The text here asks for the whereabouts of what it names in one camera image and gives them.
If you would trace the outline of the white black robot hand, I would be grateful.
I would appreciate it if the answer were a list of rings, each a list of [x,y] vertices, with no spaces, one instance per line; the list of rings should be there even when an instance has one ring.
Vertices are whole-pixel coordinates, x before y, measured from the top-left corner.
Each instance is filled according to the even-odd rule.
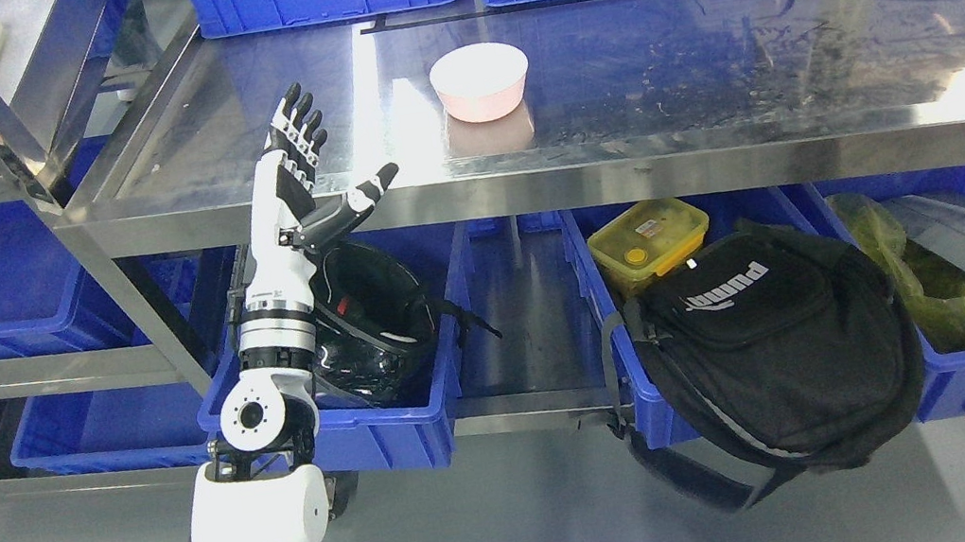
[[[250,247],[257,262],[277,254],[318,255],[370,218],[400,166],[388,163],[363,183],[319,204],[313,196],[328,132],[313,95],[291,84],[269,121],[252,179]]]

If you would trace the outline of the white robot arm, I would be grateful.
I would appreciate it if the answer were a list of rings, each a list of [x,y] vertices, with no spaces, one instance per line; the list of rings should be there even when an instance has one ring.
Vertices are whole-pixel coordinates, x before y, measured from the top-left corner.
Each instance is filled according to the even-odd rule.
[[[286,244],[252,244],[238,329],[239,377],[220,412],[218,454],[198,470],[191,542],[322,542],[329,496],[314,464],[316,268]]]

